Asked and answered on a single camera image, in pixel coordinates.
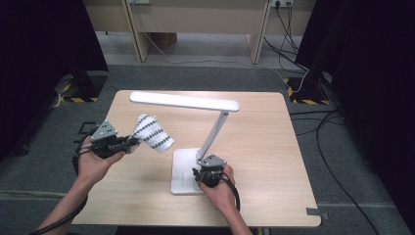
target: electrical outlet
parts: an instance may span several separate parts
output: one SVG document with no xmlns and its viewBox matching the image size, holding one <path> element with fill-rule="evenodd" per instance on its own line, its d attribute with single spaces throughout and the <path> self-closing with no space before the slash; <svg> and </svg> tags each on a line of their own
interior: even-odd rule
<svg viewBox="0 0 415 235">
<path fill-rule="evenodd" d="M 288 4 L 291 4 L 291 7 L 293 7 L 294 0 L 272 0 L 271 7 L 275 7 L 275 3 L 277 1 L 280 1 L 280 8 L 288 8 Z"/>
</svg>

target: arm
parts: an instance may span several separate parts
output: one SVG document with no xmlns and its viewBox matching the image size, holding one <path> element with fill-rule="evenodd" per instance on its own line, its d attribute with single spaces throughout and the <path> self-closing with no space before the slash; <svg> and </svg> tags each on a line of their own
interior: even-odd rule
<svg viewBox="0 0 415 235">
<path fill-rule="evenodd" d="M 235 185 L 233 169 L 226 164 L 223 167 L 223 172 L 229 176 L 231 182 Z M 229 186 L 219 181 L 219 184 L 214 188 L 207 187 L 204 183 L 201 184 L 201 189 L 207 195 L 211 204 L 220 211 L 226 219 L 233 235 L 252 235 L 250 228 L 245 223 L 241 214 L 235 207 L 235 196 Z"/>
<path fill-rule="evenodd" d="M 85 143 L 90 142 L 90 137 L 87 137 Z M 92 152 L 88 152 L 89 149 L 81 149 L 79 151 L 80 157 L 78 162 L 79 174 L 74 181 L 72 187 L 67 194 L 58 202 L 52 212 L 46 217 L 46 219 L 39 225 L 38 229 L 48 226 L 62 218 L 68 216 L 75 211 L 79 205 L 83 202 L 88 195 L 92 187 L 107 174 L 111 165 L 118 162 L 125 153 L 119 152 L 107 159 L 101 159 L 94 155 Z M 69 231 L 71 221 L 57 227 L 45 234 L 67 234 Z"/>
</svg>

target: lamp arm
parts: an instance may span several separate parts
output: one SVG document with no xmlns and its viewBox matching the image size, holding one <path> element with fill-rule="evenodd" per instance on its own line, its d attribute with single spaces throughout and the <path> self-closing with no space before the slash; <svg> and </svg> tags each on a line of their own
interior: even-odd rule
<svg viewBox="0 0 415 235">
<path fill-rule="evenodd" d="M 217 134 L 220 131 L 220 128 L 222 127 L 223 123 L 228 118 L 229 112 L 220 112 L 219 118 L 217 119 L 216 123 L 210 130 L 210 134 L 207 136 L 207 139 L 205 140 L 204 145 L 202 148 L 198 151 L 198 154 L 196 155 L 196 161 L 197 163 L 202 161 L 206 157 L 206 153 L 208 151 L 208 148 L 210 148 L 210 145 L 213 143 L 214 138 L 216 138 Z"/>
<path fill-rule="evenodd" d="M 219 118 L 212 127 L 204 145 L 196 155 L 197 164 L 206 157 L 208 148 L 210 148 L 210 145 L 213 143 L 214 139 L 219 133 L 220 128 L 228 118 L 229 112 L 239 111 L 239 103 L 233 100 L 189 97 L 147 91 L 133 91 L 130 95 L 130 101 L 133 103 L 146 105 L 220 111 Z"/>
</svg>

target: lamp base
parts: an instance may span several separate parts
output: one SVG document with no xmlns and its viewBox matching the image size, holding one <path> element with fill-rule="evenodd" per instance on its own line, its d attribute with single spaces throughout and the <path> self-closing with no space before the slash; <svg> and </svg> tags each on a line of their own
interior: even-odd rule
<svg viewBox="0 0 415 235">
<path fill-rule="evenodd" d="M 197 170 L 201 167 L 196 164 L 196 149 L 177 149 L 173 153 L 173 164 L 171 171 L 171 193 L 174 195 L 202 194 L 198 183 L 193 175 L 192 168 Z"/>
</svg>

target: metal bracket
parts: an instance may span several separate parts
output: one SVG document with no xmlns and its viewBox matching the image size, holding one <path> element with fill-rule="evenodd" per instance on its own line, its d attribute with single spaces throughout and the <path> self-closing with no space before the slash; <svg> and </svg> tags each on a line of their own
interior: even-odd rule
<svg viewBox="0 0 415 235">
<path fill-rule="evenodd" d="M 91 141 L 95 142 L 117 134 L 118 131 L 107 120 L 105 120 L 91 136 Z"/>
</svg>

